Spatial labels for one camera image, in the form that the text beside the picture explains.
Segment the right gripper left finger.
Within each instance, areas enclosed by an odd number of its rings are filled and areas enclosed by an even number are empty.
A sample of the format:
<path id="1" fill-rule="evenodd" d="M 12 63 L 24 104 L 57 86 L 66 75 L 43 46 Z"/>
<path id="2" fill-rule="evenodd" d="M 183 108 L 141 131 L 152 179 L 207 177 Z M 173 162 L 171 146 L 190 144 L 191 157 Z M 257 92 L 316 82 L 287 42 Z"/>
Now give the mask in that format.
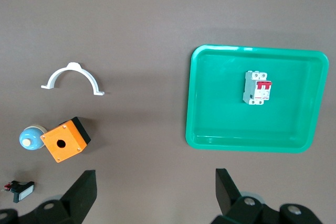
<path id="1" fill-rule="evenodd" d="M 46 201 L 23 216 L 2 209 L 1 223 L 83 223 L 96 199 L 96 171 L 86 170 L 59 200 Z"/>

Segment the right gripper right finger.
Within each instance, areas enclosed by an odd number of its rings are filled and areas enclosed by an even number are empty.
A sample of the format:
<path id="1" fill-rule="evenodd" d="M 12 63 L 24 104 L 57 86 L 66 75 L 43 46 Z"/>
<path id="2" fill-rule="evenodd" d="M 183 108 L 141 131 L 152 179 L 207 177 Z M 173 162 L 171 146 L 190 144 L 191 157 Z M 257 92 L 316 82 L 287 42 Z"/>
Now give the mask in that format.
<path id="1" fill-rule="evenodd" d="M 217 168 L 215 175 L 216 198 L 222 212 L 215 223 L 322 223 L 305 206 L 283 204 L 276 211 L 252 196 L 242 196 L 225 168 Z"/>

